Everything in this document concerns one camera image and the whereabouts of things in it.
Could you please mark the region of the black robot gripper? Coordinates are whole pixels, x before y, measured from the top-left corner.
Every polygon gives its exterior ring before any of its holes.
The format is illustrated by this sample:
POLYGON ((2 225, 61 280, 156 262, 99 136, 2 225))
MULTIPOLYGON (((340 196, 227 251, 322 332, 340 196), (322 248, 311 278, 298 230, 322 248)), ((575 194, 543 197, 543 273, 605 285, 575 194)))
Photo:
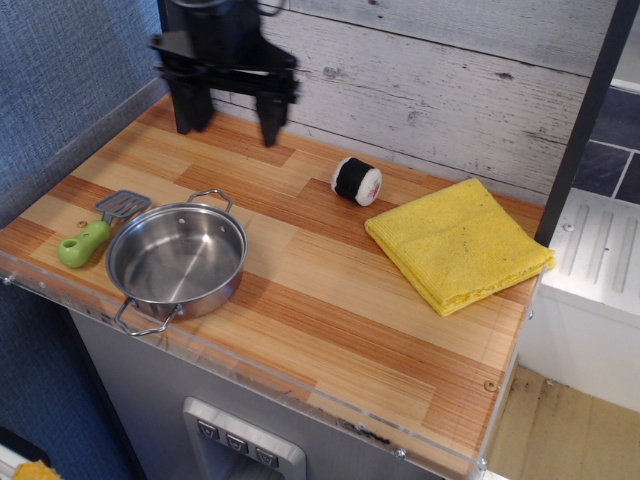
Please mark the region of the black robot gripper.
POLYGON ((178 30, 155 35, 180 134, 202 132, 214 115, 211 89, 256 97, 263 142, 274 146, 300 95, 297 59, 262 34, 266 13, 256 1, 174 1, 178 30))

